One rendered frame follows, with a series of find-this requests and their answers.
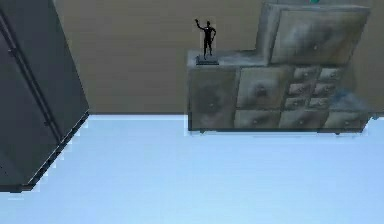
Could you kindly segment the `dark grey fridge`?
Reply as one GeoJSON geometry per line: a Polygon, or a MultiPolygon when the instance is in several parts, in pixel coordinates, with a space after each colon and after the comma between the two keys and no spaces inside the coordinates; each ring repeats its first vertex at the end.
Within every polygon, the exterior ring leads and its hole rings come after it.
{"type": "Polygon", "coordinates": [[[32,190],[89,116],[53,0],[0,0],[52,113],[32,96],[0,32],[0,192],[32,190]]]}

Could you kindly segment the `black human figure statue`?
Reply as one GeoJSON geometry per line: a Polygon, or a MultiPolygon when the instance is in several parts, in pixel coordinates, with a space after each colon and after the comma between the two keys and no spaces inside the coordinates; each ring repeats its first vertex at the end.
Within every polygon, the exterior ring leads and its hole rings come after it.
{"type": "Polygon", "coordinates": [[[219,61],[212,53],[212,43],[217,34],[217,31],[214,27],[211,26],[209,21],[206,22],[206,26],[202,27],[199,23],[199,20],[195,20],[196,26],[204,33],[203,38],[203,54],[196,57],[197,65],[218,65],[219,61]]]}

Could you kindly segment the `grey chest of drawers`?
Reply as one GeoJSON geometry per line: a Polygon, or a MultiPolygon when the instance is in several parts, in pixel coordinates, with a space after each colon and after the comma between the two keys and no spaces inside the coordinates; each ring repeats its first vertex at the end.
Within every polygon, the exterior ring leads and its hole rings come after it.
{"type": "Polygon", "coordinates": [[[189,130],[362,131],[372,112],[347,83],[369,14],[349,0],[264,0],[254,49],[189,51],[189,130]]]}

